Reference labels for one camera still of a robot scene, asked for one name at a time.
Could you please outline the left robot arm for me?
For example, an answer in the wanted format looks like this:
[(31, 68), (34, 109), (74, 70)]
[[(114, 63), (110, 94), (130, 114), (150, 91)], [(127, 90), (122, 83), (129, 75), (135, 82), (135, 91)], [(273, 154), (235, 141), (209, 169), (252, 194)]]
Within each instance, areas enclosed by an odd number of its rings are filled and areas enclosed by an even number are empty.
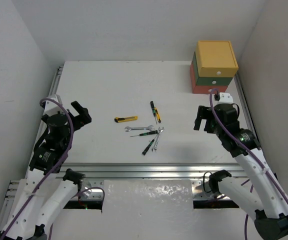
[(41, 99), (39, 104), (44, 109), (41, 120), (46, 129), (35, 144), (24, 188), (0, 230), (0, 240), (46, 240), (61, 210), (81, 189), (84, 174), (69, 168), (51, 192), (72, 148), (74, 132), (92, 121), (88, 109), (73, 101), (71, 106), (78, 112), (74, 116), (57, 94)]

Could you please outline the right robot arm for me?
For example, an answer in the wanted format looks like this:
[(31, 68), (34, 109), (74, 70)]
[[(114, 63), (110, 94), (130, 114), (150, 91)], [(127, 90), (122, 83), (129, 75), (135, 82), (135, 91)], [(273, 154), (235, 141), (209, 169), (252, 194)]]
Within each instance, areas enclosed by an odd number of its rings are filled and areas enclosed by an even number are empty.
[(254, 134), (240, 128), (239, 111), (232, 103), (199, 106), (194, 121), (198, 131), (215, 134), (221, 145), (244, 170), (256, 195), (244, 188), (227, 170), (211, 173), (203, 180), (203, 193), (209, 198), (225, 195), (253, 221), (264, 240), (279, 240), (288, 235), (288, 196), (270, 169)]

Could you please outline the red drawer box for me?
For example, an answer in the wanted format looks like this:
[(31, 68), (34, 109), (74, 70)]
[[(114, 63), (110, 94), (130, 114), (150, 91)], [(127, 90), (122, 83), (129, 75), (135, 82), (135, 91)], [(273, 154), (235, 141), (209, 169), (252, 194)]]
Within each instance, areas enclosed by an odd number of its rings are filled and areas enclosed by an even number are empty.
[(228, 86), (216, 86), (216, 85), (209, 85), (209, 86), (201, 86), (201, 85), (195, 85), (191, 81), (191, 90), (193, 94), (209, 94), (211, 90), (218, 89), (220, 92), (225, 92), (227, 90)]

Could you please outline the black green screwdriver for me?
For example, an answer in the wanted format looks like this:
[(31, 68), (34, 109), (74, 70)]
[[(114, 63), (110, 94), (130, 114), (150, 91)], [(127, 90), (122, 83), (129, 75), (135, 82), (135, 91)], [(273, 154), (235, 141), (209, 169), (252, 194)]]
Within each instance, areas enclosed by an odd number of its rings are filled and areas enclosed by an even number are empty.
[(149, 144), (146, 146), (146, 148), (142, 151), (142, 155), (145, 156), (147, 154), (147, 152), (149, 151), (150, 147), (153, 145), (153, 143), (155, 142), (156, 137), (154, 139), (152, 139)]
[(155, 119), (155, 123), (158, 124), (157, 115), (156, 115), (156, 111), (155, 111), (155, 105), (154, 105), (153, 101), (150, 102), (150, 107), (151, 107), (151, 110), (152, 110), (153, 117)]
[(132, 135), (131, 137), (144, 137), (144, 136), (150, 136), (150, 135), (157, 135), (158, 133), (159, 133), (158, 130), (153, 130), (149, 132), (140, 133), (138, 135)]

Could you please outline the yellow drawer box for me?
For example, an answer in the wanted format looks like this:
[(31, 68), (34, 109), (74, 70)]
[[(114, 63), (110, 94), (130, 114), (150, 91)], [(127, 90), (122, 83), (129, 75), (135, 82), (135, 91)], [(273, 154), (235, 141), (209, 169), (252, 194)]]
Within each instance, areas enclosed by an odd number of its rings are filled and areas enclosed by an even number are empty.
[(199, 40), (195, 55), (200, 77), (232, 78), (239, 69), (229, 40)]

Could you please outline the green drawer box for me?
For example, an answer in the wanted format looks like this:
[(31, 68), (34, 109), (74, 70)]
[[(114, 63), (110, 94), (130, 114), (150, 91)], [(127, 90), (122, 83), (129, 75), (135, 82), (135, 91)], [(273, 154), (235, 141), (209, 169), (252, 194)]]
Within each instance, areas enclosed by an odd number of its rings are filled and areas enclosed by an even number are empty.
[(190, 65), (190, 78), (196, 86), (228, 86), (233, 77), (202, 77), (198, 72), (198, 65), (196, 59), (196, 53), (193, 54), (193, 58)]

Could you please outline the small yellow utility knife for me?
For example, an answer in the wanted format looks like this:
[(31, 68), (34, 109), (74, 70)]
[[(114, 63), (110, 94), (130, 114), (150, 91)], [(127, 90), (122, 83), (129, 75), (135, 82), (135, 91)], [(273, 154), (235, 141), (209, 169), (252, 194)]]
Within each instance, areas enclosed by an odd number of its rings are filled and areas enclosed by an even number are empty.
[(154, 111), (155, 111), (155, 115), (156, 115), (156, 118), (157, 118), (157, 122), (160, 124), (162, 122), (162, 120), (161, 120), (160, 114), (158, 112), (158, 109), (155, 107)]

